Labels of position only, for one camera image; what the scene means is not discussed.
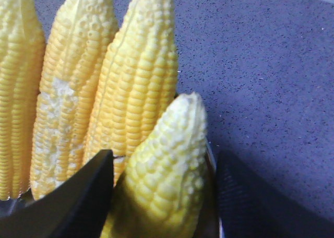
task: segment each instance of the husked corn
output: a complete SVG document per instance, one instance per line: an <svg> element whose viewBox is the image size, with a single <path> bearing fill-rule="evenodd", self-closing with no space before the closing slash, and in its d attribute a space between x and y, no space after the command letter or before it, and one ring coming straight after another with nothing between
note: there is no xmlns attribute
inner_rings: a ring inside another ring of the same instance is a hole
<svg viewBox="0 0 334 238"><path fill-rule="evenodd" d="M102 61L118 30L113 0L66 0L46 47L31 188L43 197L81 168Z"/></svg>
<svg viewBox="0 0 334 238"><path fill-rule="evenodd" d="M173 0L132 0L103 61L84 163L100 149L131 156L173 100L177 68Z"/></svg>
<svg viewBox="0 0 334 238"><path fill-rule="evenodd" d="M0 0L0 200L29 188L45 37L33 0Z"/></svg>
<svg viewBox="0 0 334 238"><path fill-rule="evenodd" d="M129 158L102 238L191 238L202 206L206 112L180 94Z"/></svg>

